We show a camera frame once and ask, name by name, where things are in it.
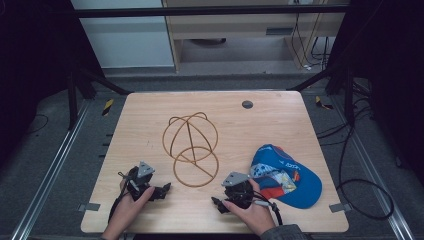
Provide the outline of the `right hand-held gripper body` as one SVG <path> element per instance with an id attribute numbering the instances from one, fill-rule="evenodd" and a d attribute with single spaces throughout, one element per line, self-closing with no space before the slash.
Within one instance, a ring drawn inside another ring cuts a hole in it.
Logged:
<path id="1" fill-rule="evenodd" d="M 224 194 L 227 196 L 226 201 L 232 202 L 242 209 L 249 208 L 254 195 L 249 179 L 247 174 L 230 172 L 222 183 L 225 188 Z"/>

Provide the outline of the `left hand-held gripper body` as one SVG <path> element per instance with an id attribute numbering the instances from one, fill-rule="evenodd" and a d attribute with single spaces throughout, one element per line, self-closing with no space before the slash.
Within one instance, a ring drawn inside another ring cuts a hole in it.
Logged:
<path id="1" fill-rule="evenodd" d="M 127 191 L 133 200 L 138 200 L 150 187 L 150 179 L 153 177 L 155 169 L 141 161 L 138 166 L 133 167 L 127 175 Z"/>

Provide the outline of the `blue baseball cap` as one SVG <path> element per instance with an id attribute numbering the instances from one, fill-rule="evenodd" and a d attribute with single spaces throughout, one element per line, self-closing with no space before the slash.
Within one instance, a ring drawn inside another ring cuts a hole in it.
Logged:
<path id="1" fill-rule="evenodd" d="M 276 199 L 294 208 L 312 207 L 322 193 L 322 182 L 313 171 L 272 144 L 256 151 L 250 175 L 266 199 Z"/>

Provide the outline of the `brown wire hat stand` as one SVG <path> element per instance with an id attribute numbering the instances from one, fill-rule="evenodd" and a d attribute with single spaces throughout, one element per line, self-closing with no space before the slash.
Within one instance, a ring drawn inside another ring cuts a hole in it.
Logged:
<path id="1" fill-rule="evenodd" d="M 204 187 L 218 175 L 220 161 L 215 153 L 219 134 L 204 112 L 173 116 L 162 134 L 162 145 L 172 160 L 175 178 L 191 188 Z"/>

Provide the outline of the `person's right hand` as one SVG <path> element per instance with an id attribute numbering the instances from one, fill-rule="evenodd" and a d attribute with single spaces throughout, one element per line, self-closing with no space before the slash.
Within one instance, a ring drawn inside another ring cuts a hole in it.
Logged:
<path id="1" fill-rule="evenodd" d="M 243 209 L 232 202 L 223 200 L 223 205 L 258 236 L 276 227 L 268 207 L 252 203 L 249 208 Z"/>

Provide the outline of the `person's left hand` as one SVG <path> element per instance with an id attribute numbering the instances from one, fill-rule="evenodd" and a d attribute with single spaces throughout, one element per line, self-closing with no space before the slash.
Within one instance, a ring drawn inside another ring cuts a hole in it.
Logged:
<path id="1" fill-rule="evenodd" d="M 125 232 L 141 213 L 154 190 L 155 188 L 150 186 L 137 201 L 134 201 L 132 196 L 128 192 L 125 192 L 117 204 L 104 232 L 115 231 L 121 234 Z"/>

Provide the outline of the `yellow black striped tape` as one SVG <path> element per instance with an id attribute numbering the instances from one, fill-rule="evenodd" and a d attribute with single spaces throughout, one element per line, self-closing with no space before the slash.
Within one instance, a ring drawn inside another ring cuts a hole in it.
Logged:
<path id="1" fill-rule="evenodd" d="M 113 103 L 114 103 L 114 99 L 108 99 L 106 101 L 105 106 L 104 106 L 103 111 L 102 111 L 102 116 L 108 115 Z"/>
<path id="2" fill-rule="evenodd" d="M 321 108 L 324 108 L 324 109 L 327 109 L 327 110 L 332 110 L 333 109 L 333 106 L 332 105 L 330 105 L 330 104 L 323 104 L 322 101 L 321 101 L 321 98 L 319 96 L 315 96 L 315 104 L 316 104 L 316 106 L 321 107 Z"/>

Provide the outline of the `white cabinet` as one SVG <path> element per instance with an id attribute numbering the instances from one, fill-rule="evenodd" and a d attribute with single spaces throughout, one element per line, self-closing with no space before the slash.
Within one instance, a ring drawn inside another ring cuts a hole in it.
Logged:
<path id="1" fill-rule="evenodd" d="M 71 0 L 76 10 L 161 8 L 161 0 Z M 103 69 L 173 67 L 164 17 L 81 18 Z"/>

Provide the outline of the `light wooden desk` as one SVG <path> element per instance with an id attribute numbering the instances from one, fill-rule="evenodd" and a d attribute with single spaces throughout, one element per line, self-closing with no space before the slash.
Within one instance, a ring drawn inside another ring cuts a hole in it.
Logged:
<path id="1" fill-rule="evenodd" d="M 349 0 L 161 0 L 165 7 L 330 5 Z M 168 16 L 166 23 L 176 68 L 181 65 L 183 42 L 189 39 L 282 36 L 289 45 L 294 63 L 307 64 L 318 37 L 335 37 L 342 13 L 300 13 L 269 15 Z"/>

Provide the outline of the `grey metal table bracket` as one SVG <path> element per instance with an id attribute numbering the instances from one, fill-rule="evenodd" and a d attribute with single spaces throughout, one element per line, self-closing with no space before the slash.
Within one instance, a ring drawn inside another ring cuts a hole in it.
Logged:
<path id="1" fill-rule="evenodd" d="M 350 203 L 346 203 L 346 204 L 338 203 L 338 204 L 330 205 L 329 209 L 332 213 L 336 213 L 340 211 L 348 212 L 352 210 L 352 206 Z"/>
<path id="2" fill-rule="evenodd" d="M 79 212 L 85 212 L 85 211 L 98 211 L 100 208 L 100 204 L 98 203 L 86 203 L 86 204 L 79 204 L 77 210 Z"/>

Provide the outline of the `aluminium floor rail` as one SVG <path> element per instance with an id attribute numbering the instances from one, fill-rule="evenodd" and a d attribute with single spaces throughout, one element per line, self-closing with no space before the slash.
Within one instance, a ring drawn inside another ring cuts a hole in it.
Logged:
<path id="1" fill-rule="evenodd" d="M 358 156 L 358 161 L 366 175 L 366 179 L 375 183 L 378 187 L 381 187 L 381 190 L 375 190 L 374 194 L 383 212 L 388 216 L 387 221 L 395 236 L 398 240 L 415 240 L 414 234 L 401 213 L 396 201 L 392 197 L 386 183 L 378 173 L 356 130 L 352 131 L 350 140 Z"/>
<path id="2" fill-rule="evenodd" d="M 45 205 L 51 189 L 81 129 L 90 105 L 91 102 L 89 100 L 82 101 L 81 107 L 77 112 L 77 118 L 74 125 L 67 130 L 66 135 L 52 160 L 52 163 L 44 175 L 44 178 L 40 183 L 25 214 L 15 227 L 10 240 L 27 240 L 29 237 L 29 234 Z"/>

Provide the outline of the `black frame strut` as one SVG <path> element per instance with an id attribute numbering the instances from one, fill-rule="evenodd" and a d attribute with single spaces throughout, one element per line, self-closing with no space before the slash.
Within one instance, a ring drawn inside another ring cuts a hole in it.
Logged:
<path id="1" fill-rule="evenodd" d="M 344 116 L 347 123 L 351 126 L 355 124 L 355 117 L 353 112 L 353 70 L 349 66 L 330 66 L 325 70 L 315 74 L 306 81 L 288 88 L 288 91 L 301 92 L 307 87 L 315 84 L 316 82 L 329 77 L 325 91 L 327 94 L 335 94 L 340 89 L 344 89 Z"/>
<path id="2" fill-rule="evenodd" d="M 71 70 L 66 80 L 69 106 L 69 130 L 72 130 L 75 127 L 78 120 L 76 91 L 79 90 L 82 93 L 84 99 L 93 99 L 97 92 L 91 84 L 92 81 L 99 83 L 120 95 L 130 94 L 129 90 L 125 90 L 108 81 L 105 77 L 96 75 L 87 69 L 82 68 Z"/>

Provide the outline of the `black horizontal frame bar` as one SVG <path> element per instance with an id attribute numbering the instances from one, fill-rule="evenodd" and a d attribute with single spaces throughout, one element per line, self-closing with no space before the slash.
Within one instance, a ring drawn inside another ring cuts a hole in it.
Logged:
<path id="1" fill-rule="evenodd" d="M 156 17 L 156 16 L 206 16 L 246 14 L 297 14 L 297 13 L 344 13 L 349 4 L 336 5 L 259 5 L 259 6 L 206 6 L 131 9 L 85 9 L 70 14 L 79 18 L 107 17 Z"/>

